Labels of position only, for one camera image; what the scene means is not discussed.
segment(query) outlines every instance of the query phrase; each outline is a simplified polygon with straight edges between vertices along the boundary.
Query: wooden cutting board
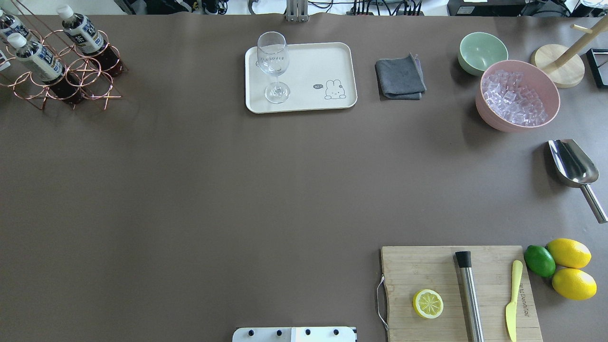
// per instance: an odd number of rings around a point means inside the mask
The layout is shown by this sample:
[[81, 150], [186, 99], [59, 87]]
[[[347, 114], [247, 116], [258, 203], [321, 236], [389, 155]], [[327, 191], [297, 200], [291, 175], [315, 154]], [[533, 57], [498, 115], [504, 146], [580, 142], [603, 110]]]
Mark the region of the wooden cutting board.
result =
[[[470, 341], [465, 297], [458, 284], [460, 271], [454, 258], [457, 251], [471, 251], [485, 341], [511, 341], [505, 307], [511, 300], [511, 267], [517, 259], [524, 264], [517, 304], [517, 340], [542, 342], [521, 246], [384, 246], [381, 254], [389, 342]], [[438, 318], [426, 319], [414, 312], [413, 296], [424, 288], [437, 291], [443, 299], [443, 313]]]

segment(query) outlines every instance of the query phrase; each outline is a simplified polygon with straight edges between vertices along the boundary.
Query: cutting board handle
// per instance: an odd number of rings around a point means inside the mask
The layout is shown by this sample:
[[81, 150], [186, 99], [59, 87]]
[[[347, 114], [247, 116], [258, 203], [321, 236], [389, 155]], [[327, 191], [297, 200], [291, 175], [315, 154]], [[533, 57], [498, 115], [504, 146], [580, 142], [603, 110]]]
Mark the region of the cutting board handle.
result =
[[384, 324], [384, 330], [389, 331], [389, 325], [386, 323], [386, 321], [380, 314], [380, 286], [382, 286], [382, 284], [384, 284], [384, 279], [385, 278], [384, 278], [384, 274], [383, 274], [382, 277], [380, 277], [380, 283], [378, 283], [378, 286], [376, 287], [376, 307], [378, 308], [378, 317], [380, 317], [380, 320]]

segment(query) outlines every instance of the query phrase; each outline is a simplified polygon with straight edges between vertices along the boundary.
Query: metal scoop handle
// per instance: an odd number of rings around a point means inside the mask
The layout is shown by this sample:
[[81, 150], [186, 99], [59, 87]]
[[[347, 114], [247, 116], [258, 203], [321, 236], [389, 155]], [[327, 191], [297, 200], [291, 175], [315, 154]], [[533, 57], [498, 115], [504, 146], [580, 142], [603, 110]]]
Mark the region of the metal scoop handle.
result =
[[582, 193], [585, 195], [585, 198], [587, 199], [587, 203], [589, 203], [591, 210], [595, 214], [595, 218], [597, 218], [598, 223], [608, 222], [608, 219], [606, 218], [606, 213], [604, 212], [604, 209], [602, 209], [602, 205], [599, 203], [598, 198], [593, 193], [593, 190], [591, 190], [591, 186], [589, 184], [585, 184], [581, 186], [581, 190]]

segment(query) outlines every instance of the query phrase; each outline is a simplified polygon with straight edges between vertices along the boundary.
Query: butter knife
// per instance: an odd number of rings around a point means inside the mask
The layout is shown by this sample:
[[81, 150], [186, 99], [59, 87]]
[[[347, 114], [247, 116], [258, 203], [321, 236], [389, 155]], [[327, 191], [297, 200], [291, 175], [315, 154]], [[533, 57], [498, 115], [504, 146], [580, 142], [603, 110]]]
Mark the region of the butter knife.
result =
[[519, 292], [519, 284], [522, 282], [523, 264], [519, 260], [513, 262], [511, 270], [511, 302], [506, 305], [506, 329], [509, 332], [511, 341], [517, 342], [517, 332], [515, 328], [515, 320], [517, 316], [517, 297]]

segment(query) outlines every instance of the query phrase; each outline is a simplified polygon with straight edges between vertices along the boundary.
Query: halved lemon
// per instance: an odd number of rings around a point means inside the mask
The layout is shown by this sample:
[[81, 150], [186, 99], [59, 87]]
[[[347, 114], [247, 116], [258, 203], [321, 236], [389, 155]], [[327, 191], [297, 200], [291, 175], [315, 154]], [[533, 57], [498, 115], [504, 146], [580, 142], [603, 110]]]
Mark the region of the halved lemon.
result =
[[443, 300], [439, 293], [424, 289], [414, 295], [414, 311], [424, 318], [437, 318], [443, 312]]

